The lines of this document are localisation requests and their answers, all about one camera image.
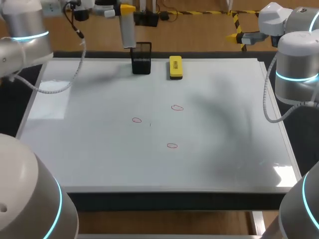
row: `red marker mark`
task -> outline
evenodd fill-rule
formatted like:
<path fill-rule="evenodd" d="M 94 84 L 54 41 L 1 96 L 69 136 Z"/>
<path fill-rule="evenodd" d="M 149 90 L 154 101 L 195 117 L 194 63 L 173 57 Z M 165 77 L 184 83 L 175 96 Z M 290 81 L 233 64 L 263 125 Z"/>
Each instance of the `red marker mark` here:
<path fill-rule="evenodd" d="M 174 143 L 168 143 L 167 146 L 168 148 L 177 148 L 177 144 Z"/>
<path fill-rule="evenodd" d="M 177 106 L 177 105 L 171 106 L 171 109 L 175 110 L 175 111 L 183 111 L 184 110 L 184 108 L 182 106 Z"/>
<path fill-rule="evenodd" d="M 133 118 L 132 121 L 134 123 L 142 123 L 142 120 L 140 118 Z"/>

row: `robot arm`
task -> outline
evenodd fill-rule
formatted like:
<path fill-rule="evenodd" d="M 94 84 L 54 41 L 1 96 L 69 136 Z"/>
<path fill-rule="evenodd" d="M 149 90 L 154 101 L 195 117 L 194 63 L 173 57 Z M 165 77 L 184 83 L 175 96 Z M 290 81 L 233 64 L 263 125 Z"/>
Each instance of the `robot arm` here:
<path fill-rule="evenodd" d="M 5 0 L 1 13 L 10 36 L 0 40 L 0 77 L 53 57 L 49 32 L 38 0 Z"/>
<path fill-rule="evenodd" d="M 65 0 L 2 0 L 1 14 L 10 37 L 0 39 L 0 77 L 25 67 L 43 64 L 53 57 L 49 32 L 44 26 L 43 17 L 62 15 L 63 6 L 67 2 Z M 87 20 L 89 10 L 94 7 L 94 0 L 79 1 L 74 9 L 75 16 L 78 20 Z M 133 19 L 135 7 L 121 4 L 121 1 L 117 5 L 108 7 L 104 11 L 104 17 L 120 16 L 124 48 L 135 47 Z"/>

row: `yellow eraser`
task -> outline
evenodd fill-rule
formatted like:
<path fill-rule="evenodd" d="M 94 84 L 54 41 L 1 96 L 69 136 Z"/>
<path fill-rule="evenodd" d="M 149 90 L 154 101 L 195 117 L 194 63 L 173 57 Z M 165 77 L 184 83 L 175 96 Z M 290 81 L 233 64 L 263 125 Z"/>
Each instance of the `yellow eraser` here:
<path fill-rule="evenodd" d="M 183 78 L 183 66 L 181 56 L 169 57 L 169 77 L 172 80 L 180 80 Z"/>

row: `white cable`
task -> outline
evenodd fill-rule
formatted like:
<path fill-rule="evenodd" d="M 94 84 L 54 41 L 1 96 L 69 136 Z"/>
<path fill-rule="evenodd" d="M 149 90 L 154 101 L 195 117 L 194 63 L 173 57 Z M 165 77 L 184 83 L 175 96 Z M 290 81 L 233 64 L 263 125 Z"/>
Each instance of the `white cable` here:
<path fill-rule="evenodd" d="M 263 108 L 264 108 L 264 115 L 265 115 L 265 118 L 266 120 L 268 120 L 270 123 L 278 123 L 280 121 L 283 121 L 285 118 L 287 118 L 293 111 L 295 111 L 297 108 L 299 107 L 303 107 L 303 106 L 306 106 L 306 107 L 315 107 L 317 109 L 319 109 L 319 104 L 318 103 L 314 103 L 314 99 L 316 98 L 316 94 L 318 92 L 318 85 L 319 85 L 319 82 L 316 86 L 316 89 L 313 93 L 313 96 L 312 96 L 312 101 L 311 102 L 299 102 L 298 104 L 292 106 L 283 116 L 281 116 L 279 119 L 271 119 L 269 118 L 268 114 L 267 114 L 267 106 L 266 106 L 266 97 L 267 97 L 267 85 L 268 85 L 268 81 L 269 81 L 269 76 L 270 76 L 270 73 L 271 73 L 271 70 L 275 64 L 277 60 L 277 53 L 275 55 L 275 57 L 273 58 L 272 62 L 270 63 L 270 66 L 268 68 L 268 71 L 267 71 L 267 75 L 266 75 L 266 79 L 265 79 L 265 85 L 264 85 L 264 96 L 263 96 Z"/>
<path fill-rule="evenodd" d="M 85 39 L 82 39 L 82 43 L 81 45 L 83 45 L 83 51 L 82 51 L 82 55 L 81 55 L 81 59 L 80 59 L 80 62 L 79 62 L 79 66 L 75 72 L 75 74 L 73 75 L 72 77 L 72 80 L 69 82 L 69 84 L 65 87 L 63 87 L 62 89 L 60 90 L 56 90 L 56 91 L 45 91 L 45 90 L 41 90 L 37 87 L 35 87 L 34 85 L 32 85 L 29 81 L 27 81 L 25 78 L 21 77 L 18 75 L 18 73 L 21 72 L 21 70 L 25 67 L 25 60 L 24 60 L 24 64 L 22 65 L 21 69 L 16 73 L 16 74 L 11 74 L 10 77 L 14 77 L 20 81 L 22 81 L 23 83 L 25 83 L 29 88 L 31 88 L 32 90 L 35 90 L 35 91 L 38 91 L 40 93 L 43 93 L 43 94 L 57 94 L 57 93 L 61 93 L 67 89 L 69 89 L 72 85 L 72 83 L 76 80 L 81 68 L 82 68 L 82 65 L 83 65 L 83 60 L 85 58 L 85 54 L 86 54 L 86 42 L 85 42 Z M 22 48 L 22 55 L 24 55 L 24 58 L 25 58 L 25 51 L 24 49 Z"/>

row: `white table surface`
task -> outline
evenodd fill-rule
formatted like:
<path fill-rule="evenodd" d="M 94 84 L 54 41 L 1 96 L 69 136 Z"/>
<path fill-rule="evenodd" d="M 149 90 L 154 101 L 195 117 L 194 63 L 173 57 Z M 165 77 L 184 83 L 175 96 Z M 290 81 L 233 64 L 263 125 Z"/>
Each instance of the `white table surface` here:
<path fill-rule="evenodd" d="M 263 63 L 183 59 L 178 81 L 167 80 L 167 63 L 153 59 L 139 76 L 130 59 L 86 59 L 66 92 L 33 92 L 17 137 L 67 192 L 271 193 L 300 179 L 283 123 L 263 115 Z M 59 89 L 77 65 L 55 58 L 37 83 Z M 269 86 L 271 118 L 274 99 Z"/>

